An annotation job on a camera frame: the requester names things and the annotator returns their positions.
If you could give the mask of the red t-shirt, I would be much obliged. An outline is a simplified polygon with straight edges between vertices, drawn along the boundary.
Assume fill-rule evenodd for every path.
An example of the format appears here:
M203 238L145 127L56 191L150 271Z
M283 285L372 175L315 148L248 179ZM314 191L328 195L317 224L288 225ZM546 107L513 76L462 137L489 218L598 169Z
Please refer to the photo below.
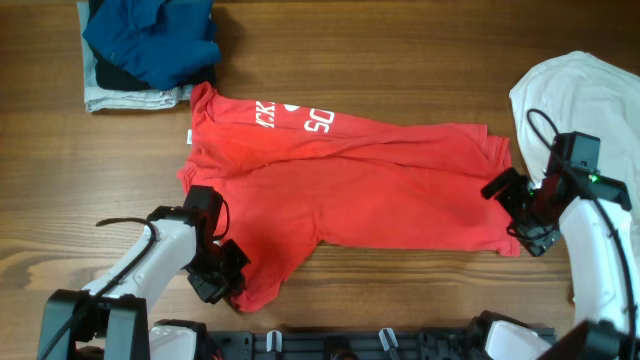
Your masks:
M215 188L248 256L232 304L255 312L321 242L491 251L516 257L509 216L482 188L511 164L483 124L401 126L193 88L191 151L179 179Z

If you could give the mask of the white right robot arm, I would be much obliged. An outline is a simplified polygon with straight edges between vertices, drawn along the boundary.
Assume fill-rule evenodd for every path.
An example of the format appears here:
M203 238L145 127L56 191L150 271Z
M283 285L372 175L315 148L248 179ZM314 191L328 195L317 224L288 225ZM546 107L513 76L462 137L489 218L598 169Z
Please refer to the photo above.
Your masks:
M626 185L600 174L600 140L555 136L540 188L509 168L481 191L511 218L507 228L538 257L558 240L568 249L575 326L551 344L530 326L485 312L465 350L480 359L636 359L639 277L630 242Z

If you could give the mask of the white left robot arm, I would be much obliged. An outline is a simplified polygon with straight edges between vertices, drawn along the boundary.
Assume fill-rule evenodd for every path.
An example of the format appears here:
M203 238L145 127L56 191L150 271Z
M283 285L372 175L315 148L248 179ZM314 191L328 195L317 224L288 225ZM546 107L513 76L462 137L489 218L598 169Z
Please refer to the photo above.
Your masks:
M240 292L249 259L218 233L228 203L214 188L193 185L183 205L159 206L139 219L144 230L110 270L80 290L59 289L47 300L40 359L221 359L223 350L196 321L148 314L180 271L199 299L218 301Z

